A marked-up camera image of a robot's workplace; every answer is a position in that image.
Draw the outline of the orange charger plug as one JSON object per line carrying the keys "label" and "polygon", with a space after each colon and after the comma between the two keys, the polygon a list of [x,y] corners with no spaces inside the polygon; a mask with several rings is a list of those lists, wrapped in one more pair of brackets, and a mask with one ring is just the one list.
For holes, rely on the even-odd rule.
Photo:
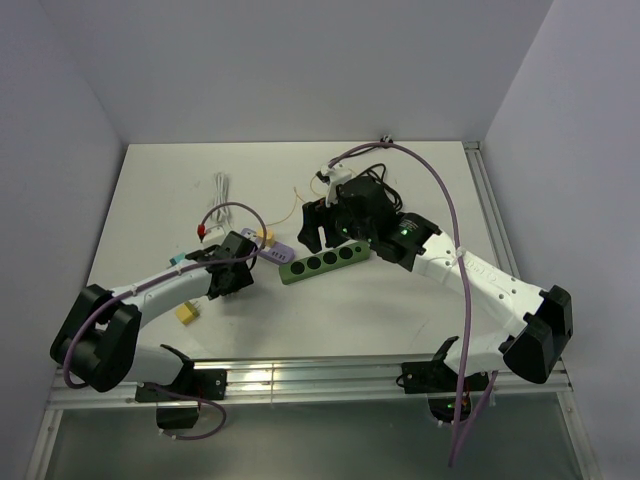
{"label": "orange charger plug", "polygon": [[256,241],[258,244],[264,244],[266,248],[271,248],[275,244],[275,234],[271,229],[257,230]]}

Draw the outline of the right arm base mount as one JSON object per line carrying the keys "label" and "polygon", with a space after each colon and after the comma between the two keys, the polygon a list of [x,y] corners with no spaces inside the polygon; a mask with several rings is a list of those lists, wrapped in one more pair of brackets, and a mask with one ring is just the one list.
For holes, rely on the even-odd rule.
{"label": "right arm base mount", "polygon": [[[404,362],[396,385],[407,395],[426,394],[431,415],[443,423],[454,422],[458,376],[441,361]],[[460,418],[465,421],[473,409],[471,394],[489,384],[486,375],[473,374],[464,379]]]}

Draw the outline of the purple power strip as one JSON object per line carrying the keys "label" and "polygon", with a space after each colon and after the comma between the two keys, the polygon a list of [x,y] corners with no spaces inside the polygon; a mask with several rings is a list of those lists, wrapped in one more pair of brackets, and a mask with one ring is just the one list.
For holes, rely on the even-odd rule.
{"label": "purple power strip", "polygon": [[[256,232],[249,228],[244,228],[241,235],[251,240],[257,246],[261,245],[262,239]],[[295,251],[288,245],[279,241],[273,241],[271,245],[266,244],[264,249],[259,252],[259,257],[276,265],[285,265],[295,259]]]}

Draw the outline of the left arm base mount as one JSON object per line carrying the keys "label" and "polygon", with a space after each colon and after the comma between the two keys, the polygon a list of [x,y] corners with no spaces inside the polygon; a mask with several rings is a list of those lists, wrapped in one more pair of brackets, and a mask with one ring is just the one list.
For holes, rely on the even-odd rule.
{"label": "left arm base mount", "polygon": [[[145,382],[137,386],[134,400],[156,405],[156,425],[162,434],[181,441],[202,440],[220,432],[227,422],[228,414],[219,403],[226,386],[225,369],[193,369],[180,374],[170,385]],[[206,407],[220,414],[218,425],[206,433],[188,434]]]}

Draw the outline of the teal plug adapter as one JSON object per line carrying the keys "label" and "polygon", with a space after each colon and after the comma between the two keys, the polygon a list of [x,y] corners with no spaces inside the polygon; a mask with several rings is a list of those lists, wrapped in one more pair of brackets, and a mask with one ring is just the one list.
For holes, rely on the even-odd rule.
{"label": "teal plug adapter", "polygon": [[182,269],[186,262],[186,254],[184,252],[177,254],[170,258],[169,263],[171,268]]}

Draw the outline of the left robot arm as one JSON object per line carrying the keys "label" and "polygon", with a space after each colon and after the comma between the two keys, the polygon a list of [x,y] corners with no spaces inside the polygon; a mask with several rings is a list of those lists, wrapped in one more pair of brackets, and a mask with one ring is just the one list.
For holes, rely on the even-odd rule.
{"label": "left robot arm", "polygon": [[236,293],[254,283],[247,262],[257,245],[230,232],[220,245],[196,250],[137,283],[81,290],[50,347],[72,388],[107,392],[123,381],[151,383],[172,399],[195,386],[194,361],[174,347],[138,344],[141,329],[179,305]]}

